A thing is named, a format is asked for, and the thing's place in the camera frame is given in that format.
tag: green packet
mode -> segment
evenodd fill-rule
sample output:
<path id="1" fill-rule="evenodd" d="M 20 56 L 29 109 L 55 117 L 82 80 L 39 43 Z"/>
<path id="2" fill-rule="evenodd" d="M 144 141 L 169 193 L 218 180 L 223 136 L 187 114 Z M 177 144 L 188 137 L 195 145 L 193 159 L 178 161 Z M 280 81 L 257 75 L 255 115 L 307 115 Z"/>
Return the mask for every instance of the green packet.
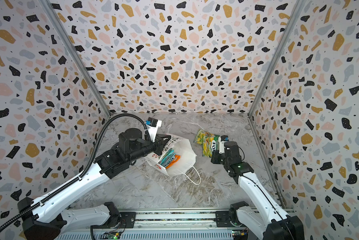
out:
<path id="1" fill-rule="evenodd" d="M 202 129 L 198 130 L 194 142 L 202 145 L 202 156 L 211 158 L 213 151 L 218 149 L 218 137 L 219 135 L 206 132 Z"/>

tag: gray marble surface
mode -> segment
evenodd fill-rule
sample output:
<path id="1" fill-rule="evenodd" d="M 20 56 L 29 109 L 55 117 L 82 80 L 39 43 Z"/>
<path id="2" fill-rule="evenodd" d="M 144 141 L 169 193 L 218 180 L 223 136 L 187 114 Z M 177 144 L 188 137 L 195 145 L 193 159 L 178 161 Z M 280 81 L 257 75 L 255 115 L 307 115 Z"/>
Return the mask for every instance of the gray marble surface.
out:
<path id="1" fill-rule="evenodd" d="M 136 113 L 147 120 L 148 117 L 162 120 L 159 134 L 171 133 L 189 139 L 197 154 L 194 167 L 201 175 L 201 184 L 194 185 L 184 175 L 169 177 L 149 166 L 145 159 L 139 159 L 134 166 L 113 179 L 92 189 L 75 201 L 72 208 L 94 207 L 112 201 L 120 209 L 174 208 L 174 207 L 229 207 L 230 204 L 246 201 L 252 205 L 248 195 L 230 178 L 222 165 L 212 164 L 210 158 L 202 156 L 202 146 L 193 143 L 198 129 L 228 135 L 245 152 L 248 162 L 264 188 L 276 199 L 263 160 L 251 132 L 246 114 L 170 114 Z M 97 156 L 109 150 L 118 142 L 118 134 L 128 128 L 143 129 L 133 118 L 122 117 L 112 122 L 106 131 Z M 187 175 L 199 182 L 198 175 L 191 168 Z"/>

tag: bag handle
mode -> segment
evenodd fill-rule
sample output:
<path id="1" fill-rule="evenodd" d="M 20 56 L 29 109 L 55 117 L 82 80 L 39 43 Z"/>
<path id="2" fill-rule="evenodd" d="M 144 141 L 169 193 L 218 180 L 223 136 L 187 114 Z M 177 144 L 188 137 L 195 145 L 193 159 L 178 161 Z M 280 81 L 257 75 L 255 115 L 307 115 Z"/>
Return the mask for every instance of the bag handle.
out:
<path id="1" fill-rule="evenodd" d="M 199 177 L 199 183 L 195 183 L 195 182 L 193 182 L 191 179 L 190 179 L 190 177 L 189 176 L 187 176 L 186 175 L 186 173 L 184 173 L 184 172 L 181 172 L 183 175 L 185 175 L 186 177 L 187 177 L 187 179 L 189 179 L 192 183 L 194 183 L 195 185 L 200 185 L 201 184 L 201 176 L 199 175 L 199 172 L 196 170 L 196 168 L 194 167 L 194 166 L 192 166 L 192 168 L 194 168 L 194 170 L 197 172 L 197 174 L 198 174 L 198 177 Z"/>

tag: side wall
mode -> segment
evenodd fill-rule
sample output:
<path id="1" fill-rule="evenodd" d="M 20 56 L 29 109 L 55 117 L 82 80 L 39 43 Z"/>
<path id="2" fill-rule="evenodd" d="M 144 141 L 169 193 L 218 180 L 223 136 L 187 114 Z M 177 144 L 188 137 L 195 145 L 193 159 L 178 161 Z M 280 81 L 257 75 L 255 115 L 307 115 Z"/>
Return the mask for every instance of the side wall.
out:
<path id="1" fill-rule="evenodd" d="M 0 1 L 0 225 L 79 172 L 104 116 L 40 4 Z"/>
<path id="2" fill-rule="evenodd" d="M 112 112 L 245 112 L 294 1 L 66 1 L 55 11 Z"/>
<path id="3" fill-rule="evenodd" d="M 307 1 L 252 119 L 306 239 L 359 239 L 359 1 Z"/>

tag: white paper bag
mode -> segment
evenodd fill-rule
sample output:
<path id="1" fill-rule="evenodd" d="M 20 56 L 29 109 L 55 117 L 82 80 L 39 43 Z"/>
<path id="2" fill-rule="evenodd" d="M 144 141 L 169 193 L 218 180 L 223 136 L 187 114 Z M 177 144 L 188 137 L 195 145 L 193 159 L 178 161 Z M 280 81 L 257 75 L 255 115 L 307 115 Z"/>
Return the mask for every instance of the white paper bag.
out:
<path id="1" fill-rule="evenodd" d="M 153 166 L 158 171 L 162 172 L 163 174 L 173 177 L 180 174 L 185 174 L 190 168 L 194 168 L 194 163 L 196 162 L 196 154 L 194 153 L 193 149 L 191 148 L 190 141 L 186 138 L 179 137 L 170 133 L 166 135 L 172 136 L 170 141 L 165 145 L 162 155 L 158 156 L 155 153 L 151 153 L 146 156 L 146 160 L 150 166 Z M 159 165 L 161 157 L 163 157 L 166 152 L 172 148 L 175 154 L 180 155 L 181 158 L 175 162 L 171 167 L 165 169 L 163 166 Z"/>

